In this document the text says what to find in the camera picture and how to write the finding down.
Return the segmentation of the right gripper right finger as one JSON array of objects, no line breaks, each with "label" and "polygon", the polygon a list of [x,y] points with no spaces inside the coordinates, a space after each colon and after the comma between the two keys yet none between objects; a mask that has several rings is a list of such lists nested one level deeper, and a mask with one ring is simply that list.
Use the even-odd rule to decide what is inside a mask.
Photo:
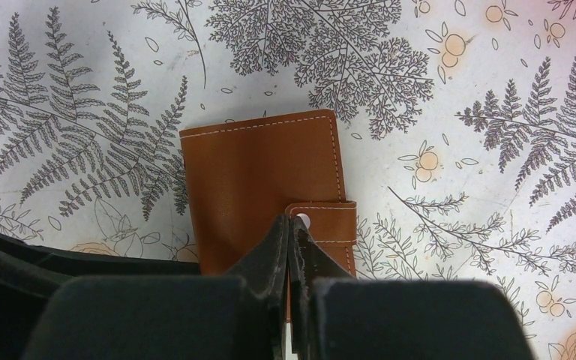
[{"label": "right gripper right finger", "polygon": [[531,359],[509,300],[476,280],[359,280],[289,226],[292,351],[300,359]]}]

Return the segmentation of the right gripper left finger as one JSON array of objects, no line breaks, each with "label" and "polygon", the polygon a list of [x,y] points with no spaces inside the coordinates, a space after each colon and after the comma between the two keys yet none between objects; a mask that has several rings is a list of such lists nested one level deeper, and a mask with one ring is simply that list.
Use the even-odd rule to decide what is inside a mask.
[{"label": "right gripper left finger", "polygon": [[290,220],[221,276],[76,277],[50,298],[24,359],[282,359]]}]

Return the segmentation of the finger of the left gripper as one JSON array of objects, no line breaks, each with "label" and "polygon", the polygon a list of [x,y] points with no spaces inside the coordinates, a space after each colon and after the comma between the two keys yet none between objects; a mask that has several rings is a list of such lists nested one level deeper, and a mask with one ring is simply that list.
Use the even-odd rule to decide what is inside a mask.
[{"label": "finger of the left gripper", "polygon": [[48,299],[74,277],[199,274],[196,262],[59,250],[0,233],[0,359],[21,356]]}]

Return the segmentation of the brown leather card holder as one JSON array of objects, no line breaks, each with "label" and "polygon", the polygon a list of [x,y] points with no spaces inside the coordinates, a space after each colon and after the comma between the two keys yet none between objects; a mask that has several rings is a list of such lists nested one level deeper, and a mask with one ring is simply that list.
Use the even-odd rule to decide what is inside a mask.
[{"label": "brown leather card holder", "polygon": [[333,111],[188,128],[179,136],[204,275],[226,272],[280,214],[304,215],[315,242],[356,273],[357,205],[346,196]]}]

